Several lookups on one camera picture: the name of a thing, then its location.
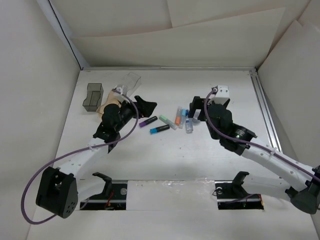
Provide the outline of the purple black highlighter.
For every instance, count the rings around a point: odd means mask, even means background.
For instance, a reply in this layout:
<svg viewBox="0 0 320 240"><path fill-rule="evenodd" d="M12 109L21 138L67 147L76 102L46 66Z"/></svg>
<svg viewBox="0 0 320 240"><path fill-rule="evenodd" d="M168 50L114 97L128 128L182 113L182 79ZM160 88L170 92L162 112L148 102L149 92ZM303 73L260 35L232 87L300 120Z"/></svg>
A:
<svg viewBox="0 0 320 240"><path fill-rule="evenodd" d="M140 122L140 123L139 123L139 127L140 127L140 128L143 128L143 127L145 127L145 126L147 126L147 125L155 122L157 119L158 119L157 116L153 116L153 117L151 117L151 118L148 118L147 120L144 120L144 121Z"/></svg>

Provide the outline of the clear cup purple contents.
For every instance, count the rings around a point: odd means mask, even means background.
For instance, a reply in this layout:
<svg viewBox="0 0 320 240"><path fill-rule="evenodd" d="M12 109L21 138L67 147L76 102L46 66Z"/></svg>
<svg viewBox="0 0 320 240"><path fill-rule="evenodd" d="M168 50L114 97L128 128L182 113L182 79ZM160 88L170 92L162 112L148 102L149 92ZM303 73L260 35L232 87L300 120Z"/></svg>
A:
<svg viewBox="0 0 320 240"><path fill-rule="evenodd" d="M199 116L200 116L201 110L200 109L196 109L192 118L192 122L193 124L197 125L199 124L201 121L199 120Z"/></svg>

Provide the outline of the green clear highlighter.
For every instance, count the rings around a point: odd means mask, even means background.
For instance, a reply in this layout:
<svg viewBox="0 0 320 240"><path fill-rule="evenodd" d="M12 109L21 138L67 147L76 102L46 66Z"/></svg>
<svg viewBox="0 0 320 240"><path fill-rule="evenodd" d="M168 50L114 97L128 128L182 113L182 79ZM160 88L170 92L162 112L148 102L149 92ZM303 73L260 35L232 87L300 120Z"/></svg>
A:
<svg viewBox="0 0 320 240"><path fill-rule="evenodd" d="M160 115L159 116L159 119L165 123L166 125L169 125L169 127L173 130L177 130L178 129L178 126L172 122L171 120L169 120L167 117L163 116L163 115Z"/></svg>

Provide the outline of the blue black highlighter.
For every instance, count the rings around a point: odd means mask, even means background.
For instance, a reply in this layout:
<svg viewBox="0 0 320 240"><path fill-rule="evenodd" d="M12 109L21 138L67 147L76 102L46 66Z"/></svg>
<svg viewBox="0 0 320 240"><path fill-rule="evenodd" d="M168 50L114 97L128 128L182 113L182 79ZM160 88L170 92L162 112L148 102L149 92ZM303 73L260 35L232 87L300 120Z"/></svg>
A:
<svg viewBox="0 0 320 240"><path fill-rule="evenodd" d="M159 132L162 132L162 131L166 131L166 130L169 130L170 129L170 126L168 124L165 124L165 125L162 125L162 126L158 126L158 127L155 127L155 128L152 128L149 130L150 134L153 135L153 134L157 134Z"/></svg>

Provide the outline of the blue clear highlighter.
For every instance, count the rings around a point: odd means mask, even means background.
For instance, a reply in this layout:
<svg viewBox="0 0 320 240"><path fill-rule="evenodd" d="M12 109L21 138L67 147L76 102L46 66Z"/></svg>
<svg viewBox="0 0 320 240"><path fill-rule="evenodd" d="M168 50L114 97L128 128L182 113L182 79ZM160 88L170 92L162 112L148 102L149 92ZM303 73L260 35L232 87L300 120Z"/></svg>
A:
<svg viewBox="0 0 320 240"><path fill-rule="evenodd" d="M186 115L187 115L187 110L185 108L183 108L181 110L181 114L180 114L180 122L179 122L179 125L178 125L179 129L183 128L183 126L185 124L185 121L186 121Z"/></svg>

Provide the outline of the orange clear highlighter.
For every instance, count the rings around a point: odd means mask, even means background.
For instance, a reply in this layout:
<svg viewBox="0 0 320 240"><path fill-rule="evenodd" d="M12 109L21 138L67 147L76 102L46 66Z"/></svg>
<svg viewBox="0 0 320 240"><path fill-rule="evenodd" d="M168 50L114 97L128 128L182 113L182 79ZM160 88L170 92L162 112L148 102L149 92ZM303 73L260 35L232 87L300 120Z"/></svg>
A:
<svg viewBox="0 0 320 240"><path fill-rule="evenodd" d="M181 115L182 115L182 107L179 106L179 107L177 108L176 115L175 115L175 120L174 120L174 124L177 125L177 126L180 125Z"/></svg>

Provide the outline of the small blue spray bottle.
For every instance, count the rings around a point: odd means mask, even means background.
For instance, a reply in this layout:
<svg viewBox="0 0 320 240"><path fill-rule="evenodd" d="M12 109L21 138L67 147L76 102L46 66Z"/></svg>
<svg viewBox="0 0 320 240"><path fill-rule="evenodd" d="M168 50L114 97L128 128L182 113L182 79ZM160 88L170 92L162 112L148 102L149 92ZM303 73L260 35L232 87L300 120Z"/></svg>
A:
<svg viewBox="0 0 320 240"><path fill-rule="evenodd" d="M185 119L185 129L187 134L191 134L194 130L193 121L188 117Z"/></svg>

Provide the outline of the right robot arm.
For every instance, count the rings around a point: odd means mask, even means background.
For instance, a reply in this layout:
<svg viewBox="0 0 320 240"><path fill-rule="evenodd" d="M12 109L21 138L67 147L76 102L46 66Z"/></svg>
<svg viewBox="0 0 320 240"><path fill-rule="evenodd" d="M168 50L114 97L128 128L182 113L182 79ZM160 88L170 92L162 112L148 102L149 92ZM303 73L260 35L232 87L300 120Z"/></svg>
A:
<svg viewBox="0 0 320 240"><path fill-rule="evenodd" d="M288 201L304 213L316 214L320 209L320 168L292 159L260 140L253 131L235 124L227 109L229 102L228 97L218 104L195 96L189 104L189 116L200 110L199 120L206 123L213 140L219 141L225 150L252 160L278 176L271 179L239 171L221 186L222 192L232 198L231 204L262 194Z"/></svg>

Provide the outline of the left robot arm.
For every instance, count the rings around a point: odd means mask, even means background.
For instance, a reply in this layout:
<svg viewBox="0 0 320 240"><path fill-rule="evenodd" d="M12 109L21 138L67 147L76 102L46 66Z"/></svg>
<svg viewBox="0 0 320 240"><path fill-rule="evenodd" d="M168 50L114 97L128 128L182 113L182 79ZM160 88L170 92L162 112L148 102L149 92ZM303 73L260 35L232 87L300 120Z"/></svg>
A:
<svg viewBox="0 0 320 240"><path fill-rule="evenodd" d="M42 173L35 203L37 206L59 216L68 218L79 201L98 195L107 198L112 192L112 178L100 172L92 175L98 179L94 184L80 186L82 176L89 171L104 150L112 151L123 140L120 130L131 120L148 118L157 103L145 101L136 95L135 101L122 96L122 103L109 103L103 110L99 124L85 151L77 150L64 164L53 168L48 166Z"/></svg>

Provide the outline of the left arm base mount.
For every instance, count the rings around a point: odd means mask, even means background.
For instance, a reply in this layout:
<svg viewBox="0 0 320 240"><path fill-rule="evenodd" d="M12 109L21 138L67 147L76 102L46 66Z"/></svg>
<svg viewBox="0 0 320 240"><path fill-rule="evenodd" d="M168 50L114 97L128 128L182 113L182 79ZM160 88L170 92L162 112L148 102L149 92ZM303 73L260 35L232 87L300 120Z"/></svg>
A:
<svg viewBox="0 0 320 240"><path fill-rule="evenodd" d="M81 211L124 211L127 207L128 181L113 180L95 172L80 180L78 206Z"/></svg>

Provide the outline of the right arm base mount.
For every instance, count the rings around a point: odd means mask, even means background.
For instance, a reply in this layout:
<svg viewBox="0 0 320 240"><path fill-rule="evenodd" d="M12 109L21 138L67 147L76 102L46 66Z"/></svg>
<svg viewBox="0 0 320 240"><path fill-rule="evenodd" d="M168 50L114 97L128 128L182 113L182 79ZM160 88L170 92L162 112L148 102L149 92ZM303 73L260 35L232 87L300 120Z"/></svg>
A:
<svg viewBox="0 0 320 240"><path fill-rule="evenodd" d="M249 175L240 171L232 180L215 180L212 193L217 199L219 210L264 210L260 194L249 194L243 188L244 180Z"/></svg>

